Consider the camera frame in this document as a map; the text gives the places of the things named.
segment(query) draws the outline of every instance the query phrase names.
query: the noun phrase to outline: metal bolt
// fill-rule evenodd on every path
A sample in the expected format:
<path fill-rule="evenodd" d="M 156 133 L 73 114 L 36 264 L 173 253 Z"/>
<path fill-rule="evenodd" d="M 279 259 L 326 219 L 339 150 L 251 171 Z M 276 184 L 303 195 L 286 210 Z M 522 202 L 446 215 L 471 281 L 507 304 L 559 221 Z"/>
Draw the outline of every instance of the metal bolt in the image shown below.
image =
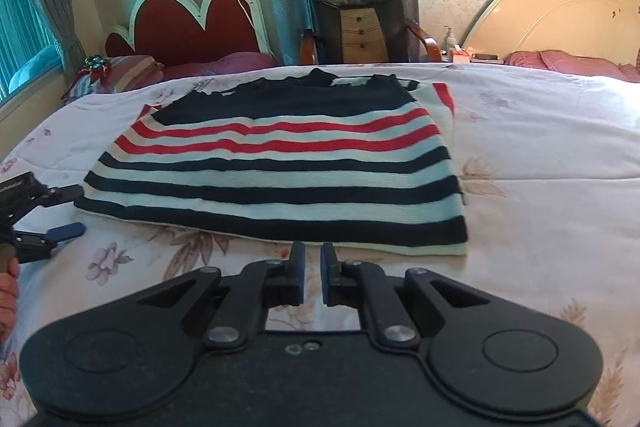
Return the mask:
<path fill-rule="evenodd" d="M 300 344 L 291 344 L 290 346 L 285 347 L 284 350 L 293 356 L 302 355 L 302 346 L 300 346 Z"/>
<path fill-rule="evenodd" d="M 303 346 L 307 351 L 317 351 L 318 349 L 322 349 L 322 344 L 318 341 L 306 341 Z"/>
<path fill-rule="evenodd" d="M 394 342 L 400 342 L 400 343 L 409 342 L 409 341 L 412 341 L 416 336 L 417 335 L 413 330 L 413 328 L 410 328 L 409 326 L 402 326 L 402 325 L 389 326 L 385 330 L 385 337 L 388 340 L 394 341 Z"/>
<path fill-rule="evenodd" d="M 231 344 L 240 338 L 240 331 L 230 326 L 217 326 L 209 330 L 208 337 L 217 344 Z"/>

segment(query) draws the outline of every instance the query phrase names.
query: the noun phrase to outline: chair armrest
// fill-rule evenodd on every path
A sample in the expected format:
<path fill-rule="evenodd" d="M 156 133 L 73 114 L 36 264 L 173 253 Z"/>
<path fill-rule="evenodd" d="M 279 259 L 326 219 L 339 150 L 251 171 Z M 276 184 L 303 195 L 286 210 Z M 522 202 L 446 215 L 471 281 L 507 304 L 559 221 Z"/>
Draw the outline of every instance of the chair armrest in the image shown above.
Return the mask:
<path fill-rule="evenodd" d="M 427 56 L 429 57 L 429 62 L 442 62 L 440 48 L 433 37 L 420 28 L 418 23 L 413 19 L 406 20 L 406 27 L 414 36 L 418 37 L 424 45 L 424 48 L 427 51 Z"/>
<path fill-rule="evenodd" d="M 300 64 L 303 66 L 317 66 L 318 52 L 316 52 L 316 36 L 313 30 L 306 29 L 302 32 L 300 41 Z"/>

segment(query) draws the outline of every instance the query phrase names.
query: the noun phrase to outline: white floral bed sheet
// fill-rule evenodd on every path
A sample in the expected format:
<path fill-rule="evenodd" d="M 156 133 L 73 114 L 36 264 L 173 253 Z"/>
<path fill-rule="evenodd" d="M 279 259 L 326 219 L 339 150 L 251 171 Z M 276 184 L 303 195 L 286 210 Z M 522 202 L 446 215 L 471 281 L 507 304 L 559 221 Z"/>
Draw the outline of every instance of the white floral bed sheet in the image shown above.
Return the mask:
<path fill-rule="evenodd" d="M 463 173 L 470 233 L 466 257 L 347 249 L 338 256 L 378 263 L 390 275 L 424 266 L 584 328 L 605 359 L 591 413 L 607 426 L 640 425 L 640 85 L 504 66 L 327 70 L 449 85 L 457 108 L 452 155 Z M 47 185 L 79 183 L 144 105 L 171 102 L 191 89 L 306 73 L 278 68 L 86 96 L 23 140 L 0 164 L 0 181 L 33 171 Z M 287 245 L 89 216 L 71 204 L 38 208 L 19 225 L 42 232 L 73 221 L 86 224 L 83 237 L 49 262 L 22 267 L 18 323 L 0 365 L 4 427 L 34 413 L 17 359 L 39 328 L 203 265 L 229 275 L 289 251 Z M 306 303 L 274 310 L 268 327 L 358 328 L 353 311 L 322 305 L 318 248 L 308 248 L 307 258 Z"/>

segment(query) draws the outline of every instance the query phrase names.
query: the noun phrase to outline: folded sweater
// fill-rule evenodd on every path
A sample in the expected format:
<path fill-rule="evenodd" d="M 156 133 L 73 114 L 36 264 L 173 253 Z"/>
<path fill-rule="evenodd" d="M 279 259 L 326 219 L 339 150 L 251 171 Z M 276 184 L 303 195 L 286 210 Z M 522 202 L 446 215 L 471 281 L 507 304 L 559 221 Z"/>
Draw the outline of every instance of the folded sweater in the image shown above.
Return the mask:
<path fill-rule="evenodd" d="M 458 179 L 427 110 L 394 76 L 335 79 L 191 92 L 120 136 L 76 205 L 278 243 L 465 253 Z"/>

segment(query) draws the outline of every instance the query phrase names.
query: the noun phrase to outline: cream headboard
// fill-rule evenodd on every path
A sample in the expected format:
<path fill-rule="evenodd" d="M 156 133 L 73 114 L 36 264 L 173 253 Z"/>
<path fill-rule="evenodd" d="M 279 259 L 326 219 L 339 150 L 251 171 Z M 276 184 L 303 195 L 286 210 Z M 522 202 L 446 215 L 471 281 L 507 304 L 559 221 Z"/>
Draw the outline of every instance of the cream headboard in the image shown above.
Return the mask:
<path fill-rule="evenodd" d="M 516 51 L 562 50 L 635 64 L 640 0 L 495 0 L 464 46 L 500 58 Z"/>

